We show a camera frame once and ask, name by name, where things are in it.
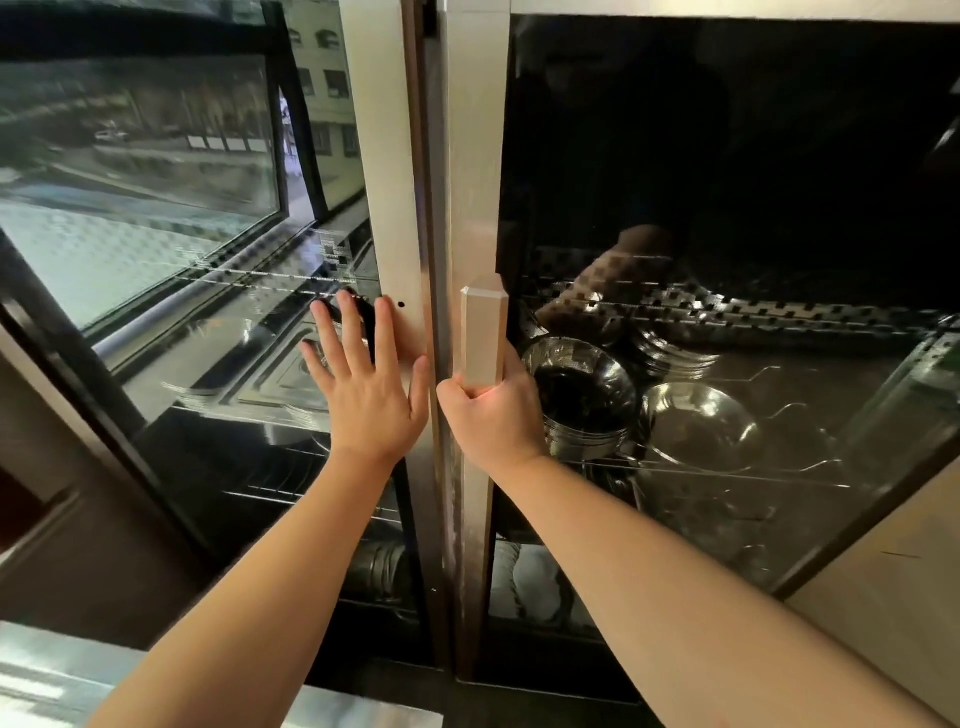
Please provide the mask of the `person's right hand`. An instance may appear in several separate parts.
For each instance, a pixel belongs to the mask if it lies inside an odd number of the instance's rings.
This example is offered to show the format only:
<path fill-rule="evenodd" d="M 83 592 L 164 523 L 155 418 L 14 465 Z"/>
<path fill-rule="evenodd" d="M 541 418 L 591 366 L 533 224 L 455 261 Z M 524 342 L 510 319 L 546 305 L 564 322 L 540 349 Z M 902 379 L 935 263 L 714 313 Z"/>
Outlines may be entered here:
<path fill-rule="evenodd" d="M 498 384 L 466 405 L 440 408 L 467 460 L 499 485 L 513 488 L 550 471 L 537 385 L 511 344 Z"/>

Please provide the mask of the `person's left forearm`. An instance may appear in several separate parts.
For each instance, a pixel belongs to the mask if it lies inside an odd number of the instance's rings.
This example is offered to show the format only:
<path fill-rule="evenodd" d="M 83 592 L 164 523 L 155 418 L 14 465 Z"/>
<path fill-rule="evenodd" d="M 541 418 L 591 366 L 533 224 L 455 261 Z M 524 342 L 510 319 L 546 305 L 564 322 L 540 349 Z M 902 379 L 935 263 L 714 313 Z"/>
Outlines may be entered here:
<path fill-rule="evenodd" d="M 114 687 L 86 728 L 280 728 L 403 451 L 335 447 L 318 479 Z"/>

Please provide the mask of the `stack of steel dishes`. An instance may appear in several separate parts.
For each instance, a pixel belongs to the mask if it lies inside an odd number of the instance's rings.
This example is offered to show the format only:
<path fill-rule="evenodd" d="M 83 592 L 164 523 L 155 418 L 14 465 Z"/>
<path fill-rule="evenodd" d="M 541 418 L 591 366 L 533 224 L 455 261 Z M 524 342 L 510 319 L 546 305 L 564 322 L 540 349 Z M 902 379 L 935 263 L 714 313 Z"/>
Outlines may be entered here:
<path fill-rule="evenodd" d="M 487 614 L 500 620 L 585 632 L 596 624 L 549 550 L 497 540 Z"/>
<path fill-rule="evenodd" d="M 414 602 L 410 558 L 402 540 L 361 540 L 347 568 L 344 598 L 388 605 Z"/>

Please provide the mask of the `steel glass door with handle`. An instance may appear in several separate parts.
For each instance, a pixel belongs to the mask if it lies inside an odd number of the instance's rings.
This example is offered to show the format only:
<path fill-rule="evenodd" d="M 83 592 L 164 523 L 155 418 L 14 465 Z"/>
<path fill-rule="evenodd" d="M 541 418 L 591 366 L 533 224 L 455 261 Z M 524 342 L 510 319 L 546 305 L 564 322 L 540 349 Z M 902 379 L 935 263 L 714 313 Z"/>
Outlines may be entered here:
<path fill-rule="evenodd" d="M 853 361 L 848 491 L 760 528 L 686 533 L 877 665 L 925 669 L 936 607 L 871 555 L 960 465 L 960 336 L 720 330 L 585 314 L 693 285 L 748 301 L 960 313 L 960 0 L 444 0 L 454 367 L 503 338 L 603 348 L 642 395 L 632 326 L 729 357 Z M 635 481 L 591 475 L 655 517 Z"/>

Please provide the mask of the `wide steel bowl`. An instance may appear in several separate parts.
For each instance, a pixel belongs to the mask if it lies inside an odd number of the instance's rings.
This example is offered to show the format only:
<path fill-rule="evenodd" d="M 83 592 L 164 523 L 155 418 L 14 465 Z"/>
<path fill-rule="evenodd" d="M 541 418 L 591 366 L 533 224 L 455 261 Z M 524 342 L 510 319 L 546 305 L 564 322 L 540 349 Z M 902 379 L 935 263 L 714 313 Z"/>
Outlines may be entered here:
<path fill-rule="evenodd" d="M 696 381 L 647 389 L 640 421 L 649 453 L 706 473 L 747 471 L 760 461 L 765 445 L 758 416 L 730 394 Z"/>

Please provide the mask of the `perforated steel shelf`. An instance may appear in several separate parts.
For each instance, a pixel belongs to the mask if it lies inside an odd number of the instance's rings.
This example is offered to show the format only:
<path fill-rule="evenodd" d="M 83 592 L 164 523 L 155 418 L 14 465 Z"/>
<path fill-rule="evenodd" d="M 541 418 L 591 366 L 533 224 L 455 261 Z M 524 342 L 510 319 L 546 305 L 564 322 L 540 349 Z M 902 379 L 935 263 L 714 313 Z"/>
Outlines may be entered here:
<path fill-rule="evenodd" d="M 590 294 L 584 314 L 625 323 L 685 325 L 720 331 L 863 335 L 869 338 L 960 336 L 960 313 L 816 302 L 779 302 L 728 297 L 691 284 L 638 288 L 610 296 Z"/>

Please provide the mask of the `person's right forearm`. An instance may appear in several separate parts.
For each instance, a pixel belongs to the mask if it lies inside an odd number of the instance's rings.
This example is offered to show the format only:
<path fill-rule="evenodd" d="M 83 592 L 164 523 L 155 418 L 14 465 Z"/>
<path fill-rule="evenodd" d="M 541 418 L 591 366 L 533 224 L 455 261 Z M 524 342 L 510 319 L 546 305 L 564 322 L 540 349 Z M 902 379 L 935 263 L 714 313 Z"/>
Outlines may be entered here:
<path fill-rule="evenodd" d="M 547 455 L 474 452 L 665 728 L 951 728 L 784 604 Z"/>

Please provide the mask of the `stack of deep steel bowls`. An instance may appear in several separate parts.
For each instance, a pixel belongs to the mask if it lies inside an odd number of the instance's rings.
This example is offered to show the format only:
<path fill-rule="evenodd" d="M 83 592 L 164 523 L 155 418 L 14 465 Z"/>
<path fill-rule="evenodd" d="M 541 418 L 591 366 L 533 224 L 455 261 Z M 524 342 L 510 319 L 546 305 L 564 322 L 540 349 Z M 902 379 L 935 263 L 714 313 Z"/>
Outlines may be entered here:
<path fill-rule="evenodd" d="M 520 357 L 536 384 L 551 455 L 597 461 L 616 456 L 634 437 L 641 390 L 606 349 L 546 334 L 529 341 Z"/>

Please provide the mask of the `stack of shallow steel bowls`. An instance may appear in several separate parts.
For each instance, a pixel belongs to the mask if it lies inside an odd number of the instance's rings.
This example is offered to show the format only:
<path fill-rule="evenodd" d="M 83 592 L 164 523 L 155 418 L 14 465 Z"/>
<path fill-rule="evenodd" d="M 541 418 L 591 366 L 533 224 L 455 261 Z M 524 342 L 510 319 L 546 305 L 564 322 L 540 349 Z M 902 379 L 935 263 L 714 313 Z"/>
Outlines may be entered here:
<path fill-rule="evenodd" d="M 654 379 L 702 381 L 723 358 L 720 353 L 704 352 L 672 343 L 660 330 L 649 326 L 633 325 L 628 341 L 636 368 Z"/>

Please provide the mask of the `compartment steel tray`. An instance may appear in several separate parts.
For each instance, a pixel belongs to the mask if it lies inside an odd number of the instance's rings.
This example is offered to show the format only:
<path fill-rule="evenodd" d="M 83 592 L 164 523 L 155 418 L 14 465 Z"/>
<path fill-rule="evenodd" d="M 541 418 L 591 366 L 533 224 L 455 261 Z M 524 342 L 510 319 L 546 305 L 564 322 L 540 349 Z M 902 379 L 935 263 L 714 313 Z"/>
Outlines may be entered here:
<path fill-rule="evenodd" d="M 310 310 L 315 302 L 326 306 L 341 337 L 333 292 L 293 293 L 263 315 L 220 311 L 187 321 L 114 371 L 127 406 L 117 428 L 133 438 L 178 410 L 211 421 L 329 433 L 330 405 L 300 348 L 308 344 L 327 366 Z"/>

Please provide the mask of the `steel counter top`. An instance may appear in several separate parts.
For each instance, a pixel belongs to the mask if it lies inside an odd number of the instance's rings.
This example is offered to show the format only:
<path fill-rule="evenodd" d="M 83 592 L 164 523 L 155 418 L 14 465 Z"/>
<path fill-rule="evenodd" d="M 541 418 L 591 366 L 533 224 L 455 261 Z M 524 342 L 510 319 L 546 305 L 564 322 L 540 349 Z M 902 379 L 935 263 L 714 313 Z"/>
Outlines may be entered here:
<path fill-rule="evenodd" d="M 143 657 L 0 621 L 0 728 L 444 728 L 439 713 L 306 685 L 271 697 L 186 668 L 133 674 Z"/>

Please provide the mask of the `steel glass cabinet door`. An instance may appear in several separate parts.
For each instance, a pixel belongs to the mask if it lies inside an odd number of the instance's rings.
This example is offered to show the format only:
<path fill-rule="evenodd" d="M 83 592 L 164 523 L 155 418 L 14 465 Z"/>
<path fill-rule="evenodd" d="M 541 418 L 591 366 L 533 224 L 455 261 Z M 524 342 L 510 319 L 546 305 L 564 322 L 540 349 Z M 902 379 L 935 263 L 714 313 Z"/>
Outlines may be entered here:
<path fill-rule="evenodd" d="M 307 493 L 308 433 L 173 410 L 114 372 L 301 291 L 429 347 L 431 0 L 0 0 L 0 480 L 51 514 L 0 622 L 148 649 Z"/>

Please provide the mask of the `person's left hand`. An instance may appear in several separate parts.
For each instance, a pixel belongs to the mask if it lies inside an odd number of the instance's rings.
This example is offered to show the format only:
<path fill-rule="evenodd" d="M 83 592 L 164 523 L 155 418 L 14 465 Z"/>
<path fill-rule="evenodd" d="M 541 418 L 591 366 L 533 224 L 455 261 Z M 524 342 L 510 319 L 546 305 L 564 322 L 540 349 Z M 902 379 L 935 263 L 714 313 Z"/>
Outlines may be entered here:
<path fill-rule="evenodd" d="M 423 434 L 427 421 L 410 421 L 409 388 L 417 358 L 398 345 L 395 307 L 389 297 L 378 297 L 373 309 L 370 353 L 372 370 L 352 370 L 342 347 L 330 307 L 320 300 L 310 305 L 316 325 L 318 350 L 334 377 L 332 391 L 320 391 L 330 417 L 329 464 L 344 462 L 390 471 Z"/>

